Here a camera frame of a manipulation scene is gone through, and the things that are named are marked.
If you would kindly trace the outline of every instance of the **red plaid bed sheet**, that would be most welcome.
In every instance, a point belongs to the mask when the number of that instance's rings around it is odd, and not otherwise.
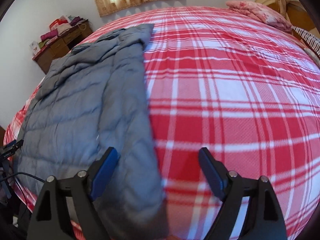
[[[197,161],[207,147],[243,177],[270,178],[294,239],[319,202],[319,69],[294,37],[227,9],[148,11],[111,22],[84,42],[140,23],[155,24],[144,53],[146,87],[171,233],[203,239],[219,211]],[[5,143],[16,138],[30,99]],[[36,196],[26,193],[32,209]],[[247,204],[244,198],[232,239]]]

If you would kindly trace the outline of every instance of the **bed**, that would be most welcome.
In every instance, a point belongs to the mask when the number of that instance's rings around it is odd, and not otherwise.
[[[83,42],[140,23],[155,24],[145,77],[170,233],[203,239],[219,211],[197,161],[207,147],[243,177],[269,177],[294,239],[319,202],[319,68],[293,36],[210,7],[127,16]],[[5,144],[17,137],[36,92],[9,125]],[[32,210],[36,196],[24,191]],[[239,236],[247,203],[243,198],[231,239]]]

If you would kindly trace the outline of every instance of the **metal bolt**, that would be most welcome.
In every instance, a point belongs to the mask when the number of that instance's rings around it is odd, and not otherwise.
[[[54,181],[54,176],[49,176],[47,178],[47,182],[53,182]]]
[[[261,176],[261,180],[262,182],[268,182],[269,179],[266,176]]]
[[[79,171],[78,172],[78,176],[80,177],[80,178],[83,178],[83,177],[85,177],[87,175],[87,172],[86,171]]]
[[[229,171],[229,175],[232,178],[235,178],[236,176],[238,176],[238,173],[236,171]]]

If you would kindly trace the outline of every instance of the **black cable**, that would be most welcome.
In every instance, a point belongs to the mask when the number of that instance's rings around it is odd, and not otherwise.
[[[0,179],[0,183],[3,182],[3,181],[5,181],[5,180],[7,180],[7,179],[10,179],[10,178],[12,178],[12,177],[14,177],[14,176],[17,176],[17,175],[26,175],[26,176],[28,176],[28,177],[34,178],[34,179],[36,179],[36,180],[39,180],[39,181],[41,181],[42,183],[45,183],[45,181],[44,181],[43,179],[40,179],[40,178],[38,178],[38,177],[36,177],[36,176],[33,176],[33,175],[31,175],[31,174],[29,174],[29,173],[25,173],[25,172],[17,172],[17,173],[14,173],[14,174],[12,174],[12,175],[9,175],[9,176],[7,176],[7,177],[5,177],[5,178],[3,178],[3,179]]]
[[[15,179],[15,181],[16,181],[16,184],[18,185],[18,187],[19,187],[19,189],[20,189],[20,191],[21,191],[21,193],[22,193],[22,195],[23,195],[23,197],[24,197],[24,201],[25,201],[25,203],[26,203],[25,210],[23,211],[21,217],[19,216],[19,218],[18,218],[18,219],[20,219],[20,218],[22,219],[22,218],[23,218],[23,215],[25,214],[25,212],[26,212],[27,209],[28,209],[28,202],[27,202],[26,195],[23,193],[23,190],[22,190],[22,188],[21,188],[20,185],[19,185],[19,182],[18,182],[16,179]]]

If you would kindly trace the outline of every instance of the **gray comforter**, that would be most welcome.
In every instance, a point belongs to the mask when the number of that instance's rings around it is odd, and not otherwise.
[[[110,146],[119,152],[118,167],[94,203],[115,239],[167,234],[144,84],[143,49],[152,30],[152,24],[118,29],[54,61],[18,136],[24,145],[15,171],[42,179],[73,177]],[[41,182],[19,179],[39,194]]]

